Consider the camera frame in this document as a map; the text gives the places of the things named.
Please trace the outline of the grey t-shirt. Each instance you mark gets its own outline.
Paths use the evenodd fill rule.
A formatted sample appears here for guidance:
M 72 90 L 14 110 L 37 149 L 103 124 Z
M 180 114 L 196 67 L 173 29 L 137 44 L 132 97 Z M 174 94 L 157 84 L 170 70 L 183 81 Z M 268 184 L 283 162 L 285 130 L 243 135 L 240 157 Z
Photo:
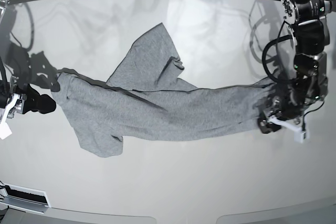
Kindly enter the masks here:
M 180 78 L 183 70 L 168 31 L 158 24 L 133 43 L 105 83 L 63 71 L 52 97 L 80 147 L 105 158 L 122 154 L 126 136 L 193 141 L 256 129 L 261 108 L 275 90 L 269 78 L 198 88 Z

